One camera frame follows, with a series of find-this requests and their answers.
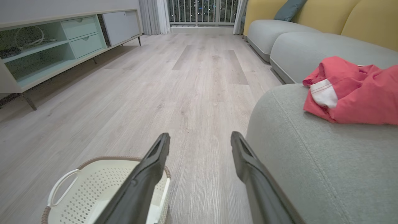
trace laminate flooring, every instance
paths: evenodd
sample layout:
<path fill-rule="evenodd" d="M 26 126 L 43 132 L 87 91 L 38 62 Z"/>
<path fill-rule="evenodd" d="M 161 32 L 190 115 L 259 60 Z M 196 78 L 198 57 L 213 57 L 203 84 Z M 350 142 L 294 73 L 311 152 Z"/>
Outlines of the laminate flooring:
<path fill-rule="evenodd" d="M 103 155 L 142 157 L 171 136 L 166 223 L 250 224 L 232 131 L 281 85 L 236 35 L 142 36 L 28 91 L 0 110 L 0 222 L 40 223 L 52 186 Z"/>

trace sheer curtain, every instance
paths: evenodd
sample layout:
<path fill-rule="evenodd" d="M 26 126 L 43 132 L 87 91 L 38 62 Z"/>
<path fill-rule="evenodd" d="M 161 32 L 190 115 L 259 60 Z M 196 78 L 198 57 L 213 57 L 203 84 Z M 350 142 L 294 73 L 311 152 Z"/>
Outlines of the sheer curtain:
<path fill-rule="evenodd" d="M 167 0 L 157 0 L 157 1 L 158 1 L 158 12 L 159 12 L 159 22 L 160 22 L 160 33 L 161 34 L 171 33 L 169 13 L 167 11 Z"/>
<path fill-rule="evenodd" d="M 170 33 L 166 0 L 139 0 L 145 35 Z"/>
<path fill-rule="evenodd" d="M 246 15 L 246 8 L 248 5 L 248 0 L 238 1 L 238 10 L 235 18 L 234 31 L 233 34 L 240 35 L 243 33 L 244 24 L 241 22 L 243 16 Z"/>

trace pillow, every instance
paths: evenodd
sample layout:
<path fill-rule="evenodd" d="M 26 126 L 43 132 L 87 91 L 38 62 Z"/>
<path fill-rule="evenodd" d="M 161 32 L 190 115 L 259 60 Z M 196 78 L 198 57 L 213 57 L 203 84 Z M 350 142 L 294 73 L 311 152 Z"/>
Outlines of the pillow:
<path fill-rule="evenodd" d="M 290 22 L 307 0 L 288 0 L 276 13 L 274 20 Z"/>

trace white laundry basket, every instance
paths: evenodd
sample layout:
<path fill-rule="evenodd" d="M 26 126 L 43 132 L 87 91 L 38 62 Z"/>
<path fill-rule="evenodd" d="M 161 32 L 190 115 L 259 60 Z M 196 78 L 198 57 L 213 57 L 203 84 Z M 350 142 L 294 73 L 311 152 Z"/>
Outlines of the white laundry basket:
<path fill-rule="evenodd" d="M 92 224 L 140 162 L 135 157 L 98 157 L 65 174 L 51 190 L 42 224 Z M 54 196 L 62 183 L 75 176 L 61 198 Z M 168 209 L 170 172 L 167 167 L 155 186 L 146 224 L 163 224 Z"/>

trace black device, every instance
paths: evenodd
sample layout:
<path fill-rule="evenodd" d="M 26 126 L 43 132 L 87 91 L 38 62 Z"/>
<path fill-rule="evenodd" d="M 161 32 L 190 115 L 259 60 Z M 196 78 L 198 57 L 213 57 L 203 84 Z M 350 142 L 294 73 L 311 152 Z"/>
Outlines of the black device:
<path fill-rule="evenodd" d="M 245 183 L 254 224 L 304 221 L 239 132 L 231 135 L 236 174 Z M 95 224 L 145 224 L 155 185 L 162 178 L 170 136 L 161 134 L 130 173 Z"/>
<path fill-rule="evenodd" d="M 163 175 L 170 136 L 161 134 L 127 177 L 95 224 L 145 224 L 155 185 Z"/>
<path fill-rule="evenodd" d="M 236 174 L 246 185 L 254 224 L 303 224 L 304 221 L 239 132 L 231 135 Z"/>
<path fill-rule="evenodd" d="M 12 48 L 8 48 L 8 49 L 4 49 L 4 50 L 0 50 L 0 57 L 2 59 L 8 58 L 8 57 L 12 57 L 15 55 L 18 55 L 22 53 L 22 51 L 17 48 L 17 47 L 12 47 Z"/>

